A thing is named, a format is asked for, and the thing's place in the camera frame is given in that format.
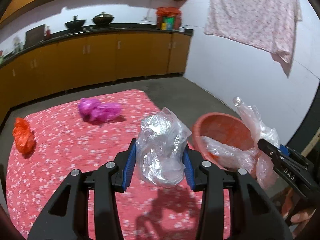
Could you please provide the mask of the person's hand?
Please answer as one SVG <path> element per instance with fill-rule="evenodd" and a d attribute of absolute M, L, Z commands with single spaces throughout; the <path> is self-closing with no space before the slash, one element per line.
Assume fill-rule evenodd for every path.
<path fill-rule="evenodd" d="M 286 195 L 285 202 L 281 208 L 281 215 L 284 219 L 288 217 L 289 212 L 293 207 L 293 194 L 294 190 L 290 189 Z M 296 238 L 299 235 L 299 233 L 305 228 L 306 224 L 309 222 L 316 210 L 317 209 L 315 207 L 307 208 L 302 211 L 299 211 L 291 217 L 291 223 L 297 224 L 297 227 L 292 233 L 293 238 Z"/>

